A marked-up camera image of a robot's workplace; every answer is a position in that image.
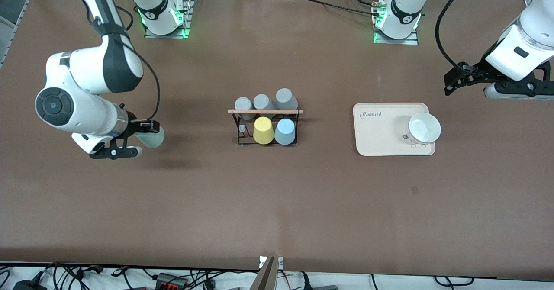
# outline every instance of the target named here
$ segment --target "cup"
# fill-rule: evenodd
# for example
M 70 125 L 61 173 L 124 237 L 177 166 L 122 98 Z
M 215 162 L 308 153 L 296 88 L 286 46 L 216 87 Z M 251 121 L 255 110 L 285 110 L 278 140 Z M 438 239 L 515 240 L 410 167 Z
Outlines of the cup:
M 157 148 L 162 144 L 162 142 L 164 142 L 164 138 L 166 137 L 166 132 L 164 131 L 164 128 L 160 126 L 160 131 L 158 133 L 135 132 L 135 136 L 147 148 Z
M 269 144 L 273 141 L 273 124 L 267 117 L 257 118 L 254 122 L 254 140 L 258 144 Z
M 258 94 L 254 97 L 254 107 L 256 109 L 277 109 L 277 105 L 273 102 L 269 96 L 265 94 Z M 275 114 L 261 114 L 263 117 L 273 118 Z
M 417 113 L 406 125 L 406 136 L 417 144 L 435 142 L 441 136 L 441 123 L 429 113 Z
M 235 101 L 235 109 L 253 109 L 254 106 L 248 97 L 239 97 Z M 251 120 L 256 114 L 240 114 L 241 119 Z
M 288 145 L 294 141 L 294 122 L 288 118 L 279 120 L 275 129 L 275 140 L 281 145 Z
M 294 97 L 293 92 L 286 87 L 277 91 L 275 98 L 277 99 L 277 107 L 279 109 L 298 109 L 296 97 Z

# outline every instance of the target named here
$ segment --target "light blue cup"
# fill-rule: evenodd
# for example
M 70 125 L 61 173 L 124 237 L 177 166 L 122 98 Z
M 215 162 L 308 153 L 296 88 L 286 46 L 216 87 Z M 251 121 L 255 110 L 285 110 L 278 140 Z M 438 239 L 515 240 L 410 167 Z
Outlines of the light blue cup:
M 281 145 L 288 145 L 293 142 L 296 133 L 294 132 L 294 122 L 290 119 L 281 119 L 275 129 L 275 140 Z

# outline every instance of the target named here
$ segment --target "wooden dowel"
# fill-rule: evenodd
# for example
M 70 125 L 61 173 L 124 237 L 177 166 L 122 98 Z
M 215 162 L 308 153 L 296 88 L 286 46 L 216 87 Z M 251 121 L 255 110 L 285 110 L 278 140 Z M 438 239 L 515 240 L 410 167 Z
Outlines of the wooden dowel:
M 280 114 L 280 115 L 294 115 L 303 114 L 301 109 L 229 109 L 228 114 Z

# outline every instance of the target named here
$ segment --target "power adapter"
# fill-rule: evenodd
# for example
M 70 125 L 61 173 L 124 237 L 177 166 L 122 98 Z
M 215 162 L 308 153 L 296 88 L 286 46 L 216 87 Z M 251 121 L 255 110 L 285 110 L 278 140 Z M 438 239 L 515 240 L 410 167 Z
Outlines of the power adapter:
M 40 284 L 34 284 L 31 280 L 18 281 L 13 287 L 13 290 L 47 290 L 46 287 Z
M 186 278 L 160 273 L 156 278 L 156 289 L 184 290 L 188 285 Z

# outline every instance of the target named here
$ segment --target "yellow cup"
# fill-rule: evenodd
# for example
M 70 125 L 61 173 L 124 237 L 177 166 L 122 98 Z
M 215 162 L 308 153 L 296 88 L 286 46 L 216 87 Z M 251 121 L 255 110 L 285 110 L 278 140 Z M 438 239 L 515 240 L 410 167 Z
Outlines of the yellow cup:
M 254 140 L 258 144 L 269 144 L 273 141 L 273 124 L 267 117 L 257 118 L 254 122 Z

